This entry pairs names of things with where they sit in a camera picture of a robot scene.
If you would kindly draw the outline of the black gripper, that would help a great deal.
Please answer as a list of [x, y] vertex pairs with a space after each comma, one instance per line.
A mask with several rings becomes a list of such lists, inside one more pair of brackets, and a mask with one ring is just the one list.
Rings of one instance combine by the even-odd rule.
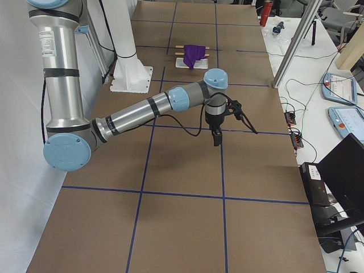
[[213, 144], [215, 147], [222, 144], [222, 131], [221, 125], [224, 122], [224, 113], [219, 115], [213, 115], [205, 112], [205, 121], [209, 125], [209, 129], [212, 132]]

